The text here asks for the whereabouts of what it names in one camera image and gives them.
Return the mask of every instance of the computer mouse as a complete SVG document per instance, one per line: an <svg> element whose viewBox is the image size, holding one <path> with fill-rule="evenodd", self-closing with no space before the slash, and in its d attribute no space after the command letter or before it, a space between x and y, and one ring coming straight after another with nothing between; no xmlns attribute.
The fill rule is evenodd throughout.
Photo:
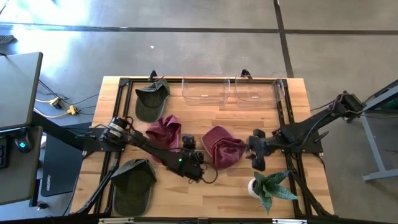
<svg viewBox="0 0 398 224"><path fill-rule="evenodd" d="M29 139L29 135L27 132L27 129L22 129L20 130L16 135L15 135L15 144L17 145L18 149L23 152L27 153L32 150L32 143Z"/></svg>

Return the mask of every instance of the green leaf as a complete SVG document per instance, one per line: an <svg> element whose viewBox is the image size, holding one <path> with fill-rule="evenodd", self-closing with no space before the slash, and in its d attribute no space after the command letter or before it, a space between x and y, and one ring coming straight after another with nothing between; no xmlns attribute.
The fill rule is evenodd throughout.
<svg viewBox="0 0 398 224"><path fill-rule="evenodd" d="M266 181L266 177L264 177L264 175L262 175L258 172L254 172L254 178L256 179L257 182L265 182Z"/></svg>
<svg viewBox="0 0 398 224"><path fill-rule="evenodd" d="M267 190L265 185L262 186L262 190L264 191L266 197L271 197L272 196L271 193L269 193L269 191Z"/></svg>
<svg viewBox="0 0 398 224"><path fill-rule="evenodd" d="M269 214L269 210L271 209L272 206L272 198L271 197L263 197L260 196L260 202L261 205L266 209L267 215Z"/></svg>
<svg viewBox="0 0 398 224"><path fill-rule="evenodd" d="M273 177L267 180L267 189L273 187L275 184L280 184L289 174L289 171L278 172Z"/></svg>
<svg viewBox="0 0 398 224"><path fill-rule="evenodd" d="M269 193L272 194L272 196L281 198L281 199L286 199L286 200L297 200L298 197L294 195L292 192L290 192L289 189L281 186L281 185L275 185L272 189L267 189Z"/></svg>
<svg viewBox="0 0 398 224"><path fill-rule="evenodd" d="M258 172L254 172L254 178L257 181L257 185L253 189L253 191L254 193L256 193L256 195L260 195L262 186L266 183L266 178L262 174L259 174Z"/></svg>

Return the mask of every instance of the potted plant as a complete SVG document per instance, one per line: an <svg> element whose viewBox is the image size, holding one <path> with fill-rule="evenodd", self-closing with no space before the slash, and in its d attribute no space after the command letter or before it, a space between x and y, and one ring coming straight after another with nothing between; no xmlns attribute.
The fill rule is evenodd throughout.
<svg viewBox="0 0 398 224"><path fill-rule="evenodd" d="M248 185L249 194L250 196L260 200L260 203L266 209L267 214L272 206L272 196L286 200L298 199L297 196L290 192L289 189L280 185L288 174L289 171L284 171L265 177L258 172L254 172L254 178L250 180Z"/></svg>

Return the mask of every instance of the white pot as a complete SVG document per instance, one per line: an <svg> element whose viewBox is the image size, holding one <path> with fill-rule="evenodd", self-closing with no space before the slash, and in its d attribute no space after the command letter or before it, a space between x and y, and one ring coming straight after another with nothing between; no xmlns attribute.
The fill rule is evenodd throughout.
<svg viewBox="0 0 398 224"><path fill-rule="evenodd" d="M250 196L259 199L260 196L256 195L256 193L254 193L254 191L253 191L253 183L254 183L255 180L256 180L255 178L253 178L252 180L250 180L250 182L249 182L249 184L248 184L248 191L249 191L249 195L250 195Z"/></svg>

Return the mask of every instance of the black desk surface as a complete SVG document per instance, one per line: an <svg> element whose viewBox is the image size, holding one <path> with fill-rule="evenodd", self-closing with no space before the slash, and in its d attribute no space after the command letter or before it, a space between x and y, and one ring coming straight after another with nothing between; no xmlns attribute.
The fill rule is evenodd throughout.
<svg viewBox="0 0 398 224"><path fill-rule="evenodd" d="M0 56L0 130L30 125L43 54Z"/></svg>

